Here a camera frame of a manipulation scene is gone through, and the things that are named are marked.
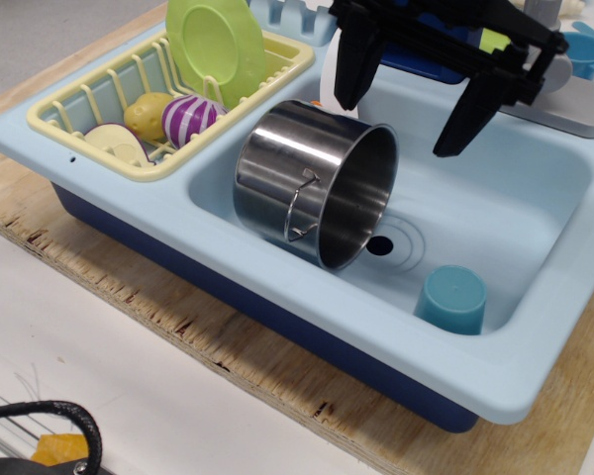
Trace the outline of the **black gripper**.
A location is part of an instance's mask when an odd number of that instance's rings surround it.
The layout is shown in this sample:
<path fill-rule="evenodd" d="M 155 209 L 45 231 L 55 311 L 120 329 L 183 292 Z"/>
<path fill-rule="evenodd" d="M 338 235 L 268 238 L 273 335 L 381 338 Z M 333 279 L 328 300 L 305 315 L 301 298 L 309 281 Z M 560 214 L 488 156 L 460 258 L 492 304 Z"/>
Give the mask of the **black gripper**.
<path fill-rule="evenodd" d="M 341 30 L 334 95 L 345 111 L 371 87 L 389 44 L 468 77 L 434 146 L 437 157 L 460 155 L 503 105 L 533 103 L 552 60 L 568 49 L 562 33 L 508 1 L 336 1 L 330 12 Z M 458 28 L 511 42 L 488 53 L 455 37 Z"/>

